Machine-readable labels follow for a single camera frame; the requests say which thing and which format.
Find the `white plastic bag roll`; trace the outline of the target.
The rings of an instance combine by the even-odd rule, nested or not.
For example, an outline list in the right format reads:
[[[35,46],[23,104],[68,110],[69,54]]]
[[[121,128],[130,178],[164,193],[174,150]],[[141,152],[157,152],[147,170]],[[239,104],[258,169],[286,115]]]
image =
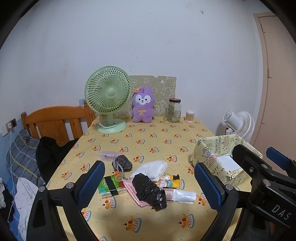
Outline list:
[[[197,194],[192,191],[185,191],[173,188],[164,188],[166,199],[172,202],[178,202],[182,204],[193,204],[196,201]]]

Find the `yellow cartoon tissue pack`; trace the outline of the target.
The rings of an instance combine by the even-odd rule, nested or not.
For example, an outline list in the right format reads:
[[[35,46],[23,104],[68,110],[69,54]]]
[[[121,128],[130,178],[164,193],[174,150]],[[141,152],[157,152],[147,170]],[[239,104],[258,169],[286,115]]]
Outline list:
[[[180,176],[177,175],[163,175],[155,184],[159,188],[180,188]]]

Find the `green tissue pack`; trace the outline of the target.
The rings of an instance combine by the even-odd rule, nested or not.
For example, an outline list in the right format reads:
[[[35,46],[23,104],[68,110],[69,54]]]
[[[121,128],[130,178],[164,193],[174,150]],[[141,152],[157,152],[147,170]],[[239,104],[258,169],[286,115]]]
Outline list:
[[[123,194],[126,191],[122,178],[115,175],[104,177],[98,186],[98,192],[103,198]]]

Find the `clear plastic zip bag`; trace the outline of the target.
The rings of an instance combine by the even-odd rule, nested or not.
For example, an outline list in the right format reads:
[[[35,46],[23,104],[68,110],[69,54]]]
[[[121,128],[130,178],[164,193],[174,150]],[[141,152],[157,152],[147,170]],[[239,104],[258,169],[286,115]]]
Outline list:
[[[121,152],[99,151],[97,154],[97,159],[100,161],[112,162],[116,157],[120,156],[121,154]]]

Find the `white towel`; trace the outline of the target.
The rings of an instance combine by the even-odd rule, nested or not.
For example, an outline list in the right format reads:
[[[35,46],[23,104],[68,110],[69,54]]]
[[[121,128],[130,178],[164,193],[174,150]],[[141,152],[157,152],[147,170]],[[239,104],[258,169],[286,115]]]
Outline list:
[[[167,162],[156,160],[140,165],[131,175],[130,179],[135,178],[137,174],[144,174],[149,177],[153,182],[158,182],[165,173],[168,167]]]

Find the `pink wipes pack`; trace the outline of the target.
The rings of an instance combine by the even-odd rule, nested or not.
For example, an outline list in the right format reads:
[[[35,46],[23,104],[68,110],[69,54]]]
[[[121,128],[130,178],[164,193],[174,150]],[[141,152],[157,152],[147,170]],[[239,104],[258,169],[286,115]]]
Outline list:
[[[133,200],[140,206],[140,207],[145,207],[145,206],[149,206],[148,203],[144,202],[144,201],[140,201],[137,197],[137,192],[132,184],[132,180],[123,180],[123,184],[127,190],[127,192],[131,195],[131,197],[133,198]]]

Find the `black plastic bag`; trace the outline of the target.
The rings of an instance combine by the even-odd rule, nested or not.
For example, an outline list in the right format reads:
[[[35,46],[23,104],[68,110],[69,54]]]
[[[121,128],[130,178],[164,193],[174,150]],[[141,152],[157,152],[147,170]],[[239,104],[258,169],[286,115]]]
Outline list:
[[[165,191],[159,188],[149,177],[140,173],[132,180],[140,201],[148,203],[155,211],[166,209],[167,198]]]

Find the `grey drawstring pouch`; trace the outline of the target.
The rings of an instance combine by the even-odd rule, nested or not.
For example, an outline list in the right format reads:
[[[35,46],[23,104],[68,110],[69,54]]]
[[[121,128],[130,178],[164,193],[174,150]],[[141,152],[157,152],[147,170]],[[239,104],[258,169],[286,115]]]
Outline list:
[[[131,171],[133,165],[132,162],[125,155],[119,155],[113,159],[112,167],[117,173],[117,180],[123,180],[125,179],[125,172]]]

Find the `black garment on chair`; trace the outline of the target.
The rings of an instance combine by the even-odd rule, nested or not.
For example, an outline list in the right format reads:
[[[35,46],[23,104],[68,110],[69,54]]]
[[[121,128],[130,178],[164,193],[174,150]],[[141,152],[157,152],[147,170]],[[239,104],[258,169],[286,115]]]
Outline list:
[[[40,138],[36,149],[36,161],[45,183],[48,183],[77,141],[78,138],[67,142],[63,146],[59,146],[54,138]]]

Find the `blue plaid pillow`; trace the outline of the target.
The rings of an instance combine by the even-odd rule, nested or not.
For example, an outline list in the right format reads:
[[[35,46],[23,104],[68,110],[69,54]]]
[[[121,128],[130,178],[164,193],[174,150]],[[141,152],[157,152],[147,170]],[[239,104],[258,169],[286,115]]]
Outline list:
[[[36,160],[38,139],[31,137],[26,129],[19,132],[6,155],[6,164],[11,178],[16,185],[20,177],[26,178],[37,187],[44,186]]]

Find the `cotton swab container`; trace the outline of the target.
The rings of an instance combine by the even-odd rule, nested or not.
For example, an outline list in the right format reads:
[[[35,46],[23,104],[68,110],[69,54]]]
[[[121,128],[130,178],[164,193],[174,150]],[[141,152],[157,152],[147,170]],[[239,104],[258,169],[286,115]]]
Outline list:
[[[193,123],[194,122],[195,113],[191,110],[186,111],[185,122]]]

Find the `wooden bed headboard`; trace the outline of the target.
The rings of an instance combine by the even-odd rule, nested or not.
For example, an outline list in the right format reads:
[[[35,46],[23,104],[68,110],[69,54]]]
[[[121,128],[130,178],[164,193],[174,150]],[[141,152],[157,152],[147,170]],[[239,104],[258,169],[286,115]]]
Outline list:
[[[69,142],[70,137],[66,129],[69,122],[74,139],[83,135],[81,120],[85,119],[87,126],[91,126],[96,116],[86,101],[82,106],[52,106],[34,111],[27,115],[21,114],[23,128],[35,138],[51,137],[58,145]]]

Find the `glass jar with lid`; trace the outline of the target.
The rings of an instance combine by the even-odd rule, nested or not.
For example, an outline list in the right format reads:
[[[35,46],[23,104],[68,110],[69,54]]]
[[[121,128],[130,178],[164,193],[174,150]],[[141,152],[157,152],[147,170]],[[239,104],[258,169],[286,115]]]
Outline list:
[[[170,98],[169,104],[165,108],[166,119],[172,123],[177,123],[181,119],[181,100],[178,98]]]

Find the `patterned cardboard backboard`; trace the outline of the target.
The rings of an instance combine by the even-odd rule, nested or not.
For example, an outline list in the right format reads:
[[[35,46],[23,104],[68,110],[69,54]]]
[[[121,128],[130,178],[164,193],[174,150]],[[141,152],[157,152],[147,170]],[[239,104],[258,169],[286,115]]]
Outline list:
[[[169,104],[170,98],[175,98],[176,77],[150,76],[150,75],[130,75],[131,95],[127,104],[122,109],[124,114],[132,115],[133,96],[141,95],[143,101],[148,102],[154,97],[154,117],[165,116],[165,108]]]

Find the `purple plush bunny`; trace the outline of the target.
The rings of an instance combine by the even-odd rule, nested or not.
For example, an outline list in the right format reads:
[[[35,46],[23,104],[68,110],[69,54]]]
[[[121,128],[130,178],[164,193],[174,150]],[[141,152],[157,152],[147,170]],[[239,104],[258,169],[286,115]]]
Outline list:
[[[132,96],[132,121],[134,123],[151,123],[154,116],[154,94],[151,87],[134,90]]]

